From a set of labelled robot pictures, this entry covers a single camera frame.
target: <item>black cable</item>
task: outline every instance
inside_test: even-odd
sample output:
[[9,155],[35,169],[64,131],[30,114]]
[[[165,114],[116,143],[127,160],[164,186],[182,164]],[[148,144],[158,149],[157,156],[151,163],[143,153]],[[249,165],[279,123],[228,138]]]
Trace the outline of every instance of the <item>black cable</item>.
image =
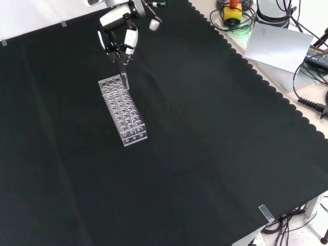
[[318,75],[319,75],[320,78],[323,79],[323,81],[319,80],[316,76],[314,76],[313,73],[311,73],[310,70],[307,69],[306,66],[302,65],[302,67],[303,67],[303,68],[304,68],[304,69],[305,69],[305,70],[306,70],[306,71],[312,76],[313,79],[315,79],[316,81],[320,82],[320,83],[323,84],[323,85],[328,86],[327,81],[326,81],[324,78],[322,78],[322,77],[320,76],[320,74],[318,74]]
[[328,85],[328,82],[321,76],[319,69],[317,68],[318,76],[324,81],[324,84]]
[[277,5],[278,5],[278,8],[279,8],[281,11],[285,12],[285,11],[281,8],[281,6],[279,5],[278,0],[276,0],[276,3],[277,3]]
[[297,22],[299,21],[300,16],[301,16],[301,0],[299,0],[299,5],[298,5],[298,17],[297,17]]
[[304,225],[302,225],[302,226],[299,227],[299,228],[295,228],[295,229],[292,229],[292,230],[288,230],[287,233],[303,228],[304,226],[306,226],[308,223],[310,223],[310,222],[311,222],[311,221],[317,216],[317,213],[318,213],[318,212],[316,212],[316,214],[313,216],[313,218],[310,219],[307,223],[305,223]]
[[328,212],[328,209],[326,209],[325,206],[322,205],[322,203],[320,203],[320,205],[322,206],[323,209],[325,209],[326,212]]
[[293,90],[294,90],[294,93],[295,93],[295,95],[297,96],[297,98],[301,98],[298,94],[297,94],[297,92],[296,92],[296,90],[295,90],[295,77],[296,77],[296,74],[297,74],[297,71],[301,68],[301,66],[303,66],[303,64],[304,63],[306,63],[306,61],[307,60],[309,60],[309,59],[312,59],[313,57],[316,57],[316,56],[321,56],[321,55],[324,55],[324,54],[328,54],[327,52],[324,52],[324,53],[322,53],[322,54],[316,54],[316,55],[313,55],[313,56],[310,56],[310,57],[307,57],[299,66],[298,66],[298,68],[296,69],[296,71],[295,71],[295,73],[294,73],[294,76],[293,76]]
[[[251,26],[253,25],[253,23],[254,23],[254,21],[255,21],[255,15],[256,15],[254,9],[252,9],[251,7],[249,7],[249,6],[247,6],[247,5],[243,5],[243,4],[241,5],[242,7],[245,7],[247,10],[250,11],[251,15],[249,15],[246,11],[244,11],[244,10],[242,10],[242,9],[239,9],[239,8],[236,8],[236,7],[230,7],[230,6],[228,6],[228,4],[229,4],[229,3],[224,3],[220,8],[215,9],[215,10],[213,10],[213,11],[210,13],[210,22],[211,22],[211,24],[212,24],[216,29],[218,29],[218,30],[220,30],[220,31],[224,31],[224,32],[230,32],[230,31],[235,31],[235,30],[244,30],[244,29],[247,29],[247,28],[249,28],[249,27],[251,27]],[[224,8],[228,8],[228,7],[231,8],[231,9],[237,9],[237,10],[241,11],[243,15],[246,15],[246,16],[248,17],[248,19],[246,19],[245,21],[241,22],[241,23],[238,24],[238,25],[236,25],[236,24],[231,24],[231,23],[226,22],[226,21],[224,20],[224,16],[222,15],[222,13],[223,13],[223,9],[224,9]],[[223,23],[224,23],[225,25],[229,26],[229,28],[227,28],[227,29],[223,29],[223,28],[217,26],[217,25],[213,22],[213,20],[212,20],[212,15],[213,15],[214,12],[217,12],[217,11],[219,12],[221,19],[223,20]],[[240,26],[240,25],[242,25],[242,24],[244,24],[244,23],[246,23],[246,22],[248,22],[248,21],[251,21],[251,23],[246,24],[246,25],[244,25],[244,26]]]

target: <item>table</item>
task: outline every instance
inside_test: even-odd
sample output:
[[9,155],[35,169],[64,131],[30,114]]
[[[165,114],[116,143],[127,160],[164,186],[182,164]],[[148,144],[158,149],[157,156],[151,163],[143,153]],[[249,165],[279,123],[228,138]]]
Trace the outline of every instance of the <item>table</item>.
[[[204,15],[205,18],[209,19],[210,13],[212,10],[216,8],[216,1],[215,0],[190,0],[189,2],[192,3],[193,7],[196,8],[201,14]],[[298,1],[294,0],[293,4],[298,6]],[[324,18],[326,16],[326,10],[328,7],[328,2],[325,0],[321,0],[320,4],[323,4],[326,6],[325,8],[321,8],[316,12],[316,16],[321,16]],[[302,8],[301,8],[301,17],[300,17],[300,23],[302,23],[306,28],[309,30],[313,31],[316,35],[321,37],[324,34],[325,29],[327,28],[327,23],[322,20],[318,21],[316,18],[312,18],[313,16],[313,8],[315,6],[313,5],[313,2],[311,0],[304,0],[302,1]],[[240,37],[239,35],[236,34],[227,34],[224,32],[220,32],[221,35],[223,35],[228,42],[232,45],[232,48],[236,49],[237,52],[241,55],[244,55],[245,49],[246,49],[246,43],[247,43],[247,38],[245,36]],[[325,137],[328,137],[328,122],[327,120],[320,120],[320,114],[317,112],[314,112],[313,110],[310,110],[306,106],[300,105],[297,102],[297,97],[293,92],[287,92],[284,90],[279,82],[277,82],[273,76],[276,76],[274,74],[274,71],[280,70],[276,68],[272,68],[271,66],[268,65],[263,65],[259,66],[259,64],[255,61],[249,61],[254,68],[257,70],[258,74],[260,74],[263,79],[267,80],[270,82],[270,85],[276,88],[277,92],[280,92],[283,94],[283,97],[287,98],[291,104],[295,105],[297,110],[302,112],[303,116],[307,119],[309,119],[310,123],[315,125],[318,131],[322,132]],[[292,75],[288,72],[282,71],[284,74],[287,73],[288,81],[292,83]],[[314,83],[310,86],[307,86],[305,88],[300,89],[299,95],[302,96],[303,98],[309,99],[311,101],[315,101],[317,103],[325,104],[325,95],[327,92],[327,88],[325,86],[322,86],[320,83]]]
[[[2,138],[0,149],[5,151],[0,155],[0,162],[8,163],[9,171],[2,174],[19,183],[1,187],[7,192],[7,196],[2,196],[6,198],[2,205],[36,201],[32,195],[24,196],[28,188],[31,191],[28,194],[36,193],[37,201],[44,199],[47,207],[39,211],[42,206],[37,202],[38,206],[31,206],[27,211],[27,218],[36,215],[38,221],[50,223],[60,235],[70,232],[69,229],[76,225],[80,226],[78,232],[82,234],[87,225],[94,240],[98,243],[103,240],[104,243],[98,245],[113,244],[106,243],[110,240],[116,240],[116,244],[125,240],[126,243],[120,243],[122,245],[131,245],[136,240],[139,245],[154,245],[154,242],[173,245],[173,241],[181,245],[175,239],[197,246],[200,245],[198,242],[215,245],[220,241],[232,243],[238,235],[244,236],[249,227],[264,224],[265,218],[258,209],[263,203],[270,204],[270,209],[275,210],[273,214],[282,213],[280,202],[273,199],[272,194],[262,192],[259,181],[250,183],[250,179],[261,179],[261,183],[265,183],[268,177],[263,174],[268,170],[276,173],[277,166],[292,170],[304,158],[310,158],[326,169],[320,160],[312,157],[322,156],[324,145],[306,152],[306,146],[297,147],[291,141],[290,132],[295,127],[291,126],[290,120],[295,120],[299,127],[296,127],[294,139],[301,142],[306,138],[317,144],[319,137],[307,122],[259,76],[255,76],[245,61],[209,31],[206,23],[200,22],[193,11],[177,15],[177,11],[188,7],[187,2],[175,1],[172,6],[176,8],[168,12],[159,10],[166,21],[162,32],[152,35],[148,25],[139,26],[140,37],[148,38],[140,42],[141,55],[136,56],[131,66],[134,78],[131,92],[142,109],[143,119],[149,123],[147,130],[151,137],[133,148],[122,148],[120,140],[117,141],[116,130],[109,127],[112,120],[107,107],[101,95],[98,97],[97,81],[117,74],[115,67],[103,56],[97,36],[90,35],[102,13],[68,22],[66,28],[55,26],[10,40],[7,47],[1,47],[2,66],[6,71],[1,74],[4,89],[0,105],[6,116],[1,123],[7,135]],[[177,22],[172,16],[182,19]],[[194,26],[200,26],[199,38],[193,36]],[[163,42],[170,44],[170,49],[157,49]],[[203,42],[208,46],[199,50]],[[223,59],[219,61],[223,69],[217,70],[214,61],[219,60],[219,55],[240,64],[242,72],[234,73],[234,67]],[[244,74],[252,79],[249,84],[244,83],[247,81]],[[15,81],[19,82],[19,87],[13,83]],[[252,111],[259,102],[262,102],[261,107]],[[279,111],[273,115],[270,109]],[[214,111],[219,113],[208,117]],[[273,124],[276,116],[280,116],[278,124],[282,124],[282,128]],[[27,144],[27,139],[34,141]],[[283,155],[282,139],[298,155]],[[113,157],[123,161],[124,165],[112,161]],[[324,173],[310,165],[304,165],[304,170],[302,178],[314,172],[308,180],[318,177],[324,180],[317,187],[320,192],[327,187]],[[58,172],[62,174],[66,189],[54,175]],[[272,191],[288,200],[290,207],[304,202],[304,197],[291,196],[292,185],[301,186],[308,194],[306,199],[313,194],[313,188],[304,187],[303,180],[291,183],[286,179],[285,182],[290,184],[288,192]],[[17,190],[22,194],[12,196]],[[67,193],[73,194],[68,201],[65,199]],[[57,203],[56,198],[60,195],[61,203]],[[58,204],[63,212],[45,213],[48,210],[58,212]],[[6,215],[17,213],[14,205],[6,209],[10,211]],[[72,223],[65,223],[67,216],[62,217],[63,214],[70,214]],[[242,218],[248,223],[240,224],[241,229],[237,230],[235,221]],[[10,221],[11,227],[5,228],[12,235],[10,229],[18,227],[15,227],[17,220]],[[107,228],[111,228],[111,237],[106,234]],[[29,235],[40,232],[39,224],[28,229]],[[57,235],[51,238],[62,240]]]
[[[193,7],[196,8],[201,14],[204,15],[206,19],[209,20],[209,16],[211,11],[216,9],[216,1],[215,0],[189,0],[189,2],[192,3]],[[322,16],[324,17],[326,15],[326,10],[328,7],[327,1],[320,1],[320,4],[326,6],[325,8],[322,8],[319,10],[318,13],[316,13],[316,16]],[[293,5],[298,6],[298,1],[293,1]],[[300,23],[302,23],[306,28],[313,31],[317,36],[321,37],[321,35],[324,33],[325,29],[327,28],[327,23],[325,21],[317,21],[317,19],[312,18],[313,16],[313,8],[315,6],[313,5],[313,2],[311,1],[302,1],[301,6],[301,17],[300,17]],[[297,28],[293,25],[290,25],[290,29],[297,31]],[[237,52],[241,55],[244,55],[246,47],[247,47],[247,40],[250,36],[249,34],[244,35],[238,35],[234,33],[224,33],[220,32],[221,35],[223,35],[228,42],[232,45],[232,48],[236,49]],[[301,111],[303,116],[309,119],[310,123],[315,125],[318,131],[321,131],[325,137],[328,137],[328,121],[326,120],[320,120],[320,115],[316,112],[309,110],[307,107],[304,107],[300,105],[297,102],[297,97],[293,92],[288,92],[284,90],[284,88],[281,87],[281,85],[277,82],[277,80],[280,79],[288,79],[290,83],[292,83],[291,78],[292,74],[289,72],[285,72],[281,69],[277,69],[271,66],[268,66],[266,64],[261,64],[259,62],[249,60],[249,63],[251,63],[254,68],[257,70],[257,72],[263,76],[264,79],[270,82],[270,85],[274,86],[277,90],[277,92],[280,92],[283,94],[283,97],[287,98],[291,104],[295,105],[297,110]],[[322,86],[320,83],[313,83],[311,85],[306,86],[305,88],[302,88],[298,90],[299,94],[303,98],[310,99],[312,101],[315,101],[317,103],[325,104],[325,95],[327,92],[327,87]],[[317,209],[317,206],[320,205],[320,202],[323,198],[323,195],[320,195],[308,203],[308,207],[306,210],[306,216],[310,218],[315,214],[315,211]],[[245,246],[247,245],[262,229],[261,227],[255,232],[251,233],[247,237],[239,240],[238,242],[234,243],[233,246]]]

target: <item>floor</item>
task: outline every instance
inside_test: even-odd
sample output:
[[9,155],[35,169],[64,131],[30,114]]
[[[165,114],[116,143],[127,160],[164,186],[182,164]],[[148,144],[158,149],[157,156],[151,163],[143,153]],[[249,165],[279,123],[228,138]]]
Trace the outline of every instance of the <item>floor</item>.
[[[328,198],[324,198],[321,202],[328,209]],[[295,216],[290,221],[290,230],[301,227],[309,220],[304,214]],[[320,239],[325,235],[328,229],[328,213],[321,207],[318,207],[316,217],[305,227],[290,232],[289,246],[322,246]],[[274,246],[277,234],[265,235],[259,234],[255,239],[257,246]]]

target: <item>table leg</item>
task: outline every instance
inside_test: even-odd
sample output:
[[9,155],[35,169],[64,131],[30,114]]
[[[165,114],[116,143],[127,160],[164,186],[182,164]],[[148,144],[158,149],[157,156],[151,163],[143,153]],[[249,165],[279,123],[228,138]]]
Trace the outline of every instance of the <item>table leg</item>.
[[308,219],[312,218],[315,215],[315,213],[318,210],[318,206],[320,206],[322,199],[323,199],[323,194],[317,196],[316,198],[312,199],[307,203],[305,216]]
[[324,235],[324,237],[320,239],[320,242],[322,244],[327,244],[328,243],[328,230],[326,231],[326,234]]

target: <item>white table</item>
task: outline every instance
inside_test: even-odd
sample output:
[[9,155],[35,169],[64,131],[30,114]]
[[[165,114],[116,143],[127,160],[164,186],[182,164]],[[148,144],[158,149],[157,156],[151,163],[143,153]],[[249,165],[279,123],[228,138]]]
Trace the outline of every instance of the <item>white table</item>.
[[[216,8],[215,0],[189,1],[207,19],[209,19],[210,12]],[[106,5],[103,3],[93,8],[86,8],[83,4],[83,0],[3,1],[0,8],[0,40],[9,39],[40,28],[58,24],[62,21],[67,21],[105,7]],[[316,35],[321,36],[327,28],[327,22],[324,19],[318,19],[318,17],[321,16],[324,18],[327,9],[327,0],[316,0],[315,4],[311,0],[302,0],[300,22],[312,30]],[[235,34],[228,36],[224,32],[221,32],[220,34],[228,40],[228,42],[232,45],[232,48],[236,49],[241,55],[244,55],[247,36],[246,38],[245,36]],[[309,119],[311,124],[316,126],[318,131],[322,132],[326,137],[328,136],[328,121],[320,120],[319,114],[297,103],[297,97],[293,93],[287,93],[279,85],[278,80],[281,79],[290,80],[290,83],[292,83],[290,75],[286,75],[282,71],[277,72],[279,70],[275,68],[268,68],[266,65],[261,65],[252,61],[250,63],[255,69],[257,69],[258,73],[263,76],[263,79],[269,81],[271,86],[275,87],[278,92],[282,93],[285,98],[294,104],[297,110],[301,111],[303,116]],[[327,89],[328,88],[315,83],[299,90],[298,93],[304,98],[324,104],[324,96]],[[314,198],[309,202],[309,209],[307,209],[306,212],[307,216],[311,216],[314,213],[316,206],[320,203],[320,199],[321,196]],[[247,245],[262,230],[263,227],[234,243],[233,246]]]
[[[298,0],[295,1],[293,1],[294,5],[298,6]],[[216,9],[216,0],[189,0],[189,2],[191,2],[193,7],[195,7],[196,10],[203,14],[208,20],[210,19],[209,16],[211,11]],[[319,0],[316,1],[316,4],[318,4],[318,2],[322,2],[323,6],[325,7],[316,12],[313,11],[315,6],[313,5],[313,2],[311,0],[302,0],[301,17],[299,22],[303,24],[306,28],[314,32],[317,36],[321,37],[324,34],[325,29],[328,27],[328,23],[324,20],[326,16],[325,11],[328,9],[328,1]],[[317,19],[318,16],[321,16],[323,19],[320,21],[319,19]],[[297,28],[293,26],[291,26],[290,29],[297,30]],[[244,55],[249,35],[228,35],[224,32],[220,32],[220,34],[222,34],[224,38],[228,40],[228,42],[232,45],[232,48],[234,48],[237,53]],[[254,66],[254,69],[258,71],[258,74],[260,74],[263,79],[269,81],[270,85],[275,87],[277,92],[282,93],[283,97],[287,98],[291,104],[294,104],[297,110],[301,111],[303,113],[303,116],[309,119],[311,124],[315,125],[318,131],[322,132],[326,138],[328,137],[328,120],[320,120],[320,114],[316,113],[313,110],[310,110],[309,108],[303,105],[300,105],[297,102],[296,95],[294,93],[287,92],[286,90],[284,90],[276,81],[277,79],[281,78],[289,78],[290,83],[292,83],[291,75],[286,75],[286,73],[288,72],[270,67],[268,65],[263,66],[263,64],[257,63],[255,61],[249,62]],[[319,83],[314,83],[298,90],[298,93],[303,98],[310,99],[317,103],[325,104],[324,98],[327,90],[328,87],[325,87]],[[323,194],[309,201],[305,213],[308,218],[312,217],[315,214],[316,209],[320,205],[322,198]],[[246,237],[240,239],[239,241],[235,242],[233,246],[248,245],[248,243],[250,243],[263,228],[264,226],[247,235]]]
[[[198,10],[201,14],[205,16],[209,20],[209,16],[212,10],[216,8],[216,0],[189,0],[192,5]],[[324,34],[325,29],[328,27],[328,23],[326,20],[317,19],[318,16],[325,18],[326,14],[324,13],[325,10],[328,9],[328,1],[319,0],[316,2],[322,2],[326,8],[322,8],[319,12],[314,12],[312,7],[313,1],[311,0],[302,0],[302,8],[301,8],[301,17],[300,23],[302,23],[306,28],[313,31],[316,35],[322,36]],[[247,39],[242,36],[238,36],[232,34],[231,36],[227,35],[224,32],[220,32],[224,36],[225,39],[232,45],[232,48],[236,49],[237,52],[241,55],[244,55]],[[270,85],[275,87],[276,90],[283,94],[283,97],[287,98],[291,104],[294,104],[297,110],[301,111],[303,116],[309,119],[310,123],[313,124],[318,131],[322,132],[325,137],[328,137],[328,120],[323,119],[320,120],[320,114],[316,111],[313,111],[306,106],[300,105],[297,102],[297,97],[294,93],[287,92],[284,90],[280,84],[273,78],[276,74],[270,73],[270,71],[263,69],[263,67],[259,66],[258,63],[254,61],[250,61],[250,63],[254,66],[254,69],[258,71],[258,73],[263,77],[263,79],[269,81]],[[309,85],[303,89],[298,90],[298,93],[303,98],[309,99],[311,101],[315,101],[316,103],[325,104],[325,95],[328,90],[328,87],[321,85],[320,83],[314,83]]]

